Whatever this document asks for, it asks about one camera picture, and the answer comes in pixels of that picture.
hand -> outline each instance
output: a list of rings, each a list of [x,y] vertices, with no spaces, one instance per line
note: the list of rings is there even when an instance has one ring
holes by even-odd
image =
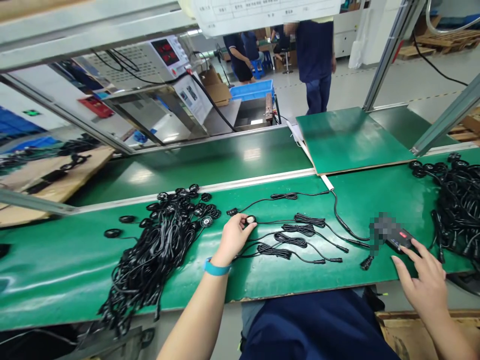
[[[257,223],[251,223],[245,227],[246,214],[238,213],[233,216],[223,227],[220,246],[210,262],[218,267],[226,267],[244,247],[247,239]]]
[[[404,246],[400,248],[415,264],[418,278],[410,277],[402,260],[396,256],[391,257],[408,302],[424,322],[450,317],[445,284],[447,274],[442,264],[417,240],[412,239],[411,243],[420,256]]]
[[[332,74],[335,74],[337,71],[337,59],[335,58],[335,54],[333,54],[333,57],[331,58],[331,72]]]

blue shirt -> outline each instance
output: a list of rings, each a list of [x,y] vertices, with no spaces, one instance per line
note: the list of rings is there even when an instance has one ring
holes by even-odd
[[[351,289],[267,300],[240,360],[399,360],[375,314]]]
[[[244,31],[241,33],[241,40],[245,47],[246,57],[250,60],[257,60],[259,58],[259,51],[257,50],[257,37],[253,31]]]
[[[228,50],[228,54],[230,55],[231,64],[234,69],[240,69],[242,66],[247,66],[244,61],[240,60],[239,58],[232,55],[230,52],[231,48],[237,49],[237,51],[242,54],[243,56],[247,56],[245,53],[244,42],[238,33],[233,33],[230,35],[225,35],[223,37],[223,42],[225,43],[225,47]]]
[[[309,83],[332,74],[333,36],[333,21],[300,21],[295,39],[301,82]]]

green conveyor belt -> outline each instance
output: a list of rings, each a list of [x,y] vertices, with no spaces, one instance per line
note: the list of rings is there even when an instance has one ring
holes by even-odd
[[[369,115],[407,149],[430,127],[403,106]],[[435,146],[455,143],[444,136]],[[68,203],[92,205],[184,188],[193,181],[203,186],[311,167],[290,130],[279,128],[111,160]]]
[[[480,160],[480,149],[465,150],[461,154],[471,163]],[[447,155],[429,156],[422,161],[444,161]],[[418,179],[412,176],[407,165],[397,165],[331,176],[330,180],[338,194],[338,212],[357,234],[367,236],[370,219],[379,212],[389,212],[419,241],[431,242],[433,223],[430,211],[436,198],[431,178]],[[308,176],[215,192],[212,202],[222,210],[222,216],[192,246],[185,265],[167,283],[161,299],[162,309],[186,306],[202,276],[205,258],[211,256],[219,244],[222,227],[229,218],[226,210],[246,206],[273,193],[317,193],[323,190],[325,186],[320,178]],[[327,223],[345,235],[335,220],[333,204],[331,194],[300,196],[298,200],[261,202],[248,212],[257,216],[259,221],[288,219],[296,212],[325,217]],[[120,224],[118,217],[121,215],[143,217],[147,215],[145,204],[1,231],[0,242],[12,244],[12,247],[10,254],[0,260],[0,331],[96,319],[99,306],[107,298],[112,269],[123,250],[134,243],[131,239],[104,238],[103,231],[119,227],[125,230],[125,236],[140,234],[136,225]],[[253,236],[261,236],[279,227],[259,225]],[[383,247],[370,270],[363,271],[359,263],[367,256],[367,250],[343,243],[327,229],[321,232],[330,240],[350,248],[349,254],[343,254],[318,237],[310,239],[326,256],[342,256],[343,263],[307,264],[297,258],[285,260],[274,256],[240,259],[233,265],[226,301],[262,299],[397,279],[390,260],[393,251],[389,247]],[[265,242],[273,244],[271,238],[266,238]],[[305,259],[318,258],[311,248],[292,249]],[[449,273],[471,268],[467,260],[448,251],[445,259],[444,268]],[[413,264],[405,261],[414,274]]]

blue stool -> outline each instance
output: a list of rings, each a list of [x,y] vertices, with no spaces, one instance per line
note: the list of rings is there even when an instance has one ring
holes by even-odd
[[[251,60],[250,61],[253,66],[253,76],[255,79],[260,79],[262,76],[265,76],[264,66],[260,60]]]
[[[266,69],[266,68],[269,68],[269,69],[273,69],[274,68],[274,64],[272,63],[272,57],[270,56],[270,51],[263,51],[263,54],[265,55],[265,57],[263,58],[263,67]]]

dark blue pants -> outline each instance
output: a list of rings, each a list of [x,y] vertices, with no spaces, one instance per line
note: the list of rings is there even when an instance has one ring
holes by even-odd
[[[306,102],[308,103],[307,115],[324,113],[327,111],[327,104],[330,97],[330,84],[332,74],[322,77],[319,80],[306,82]]]

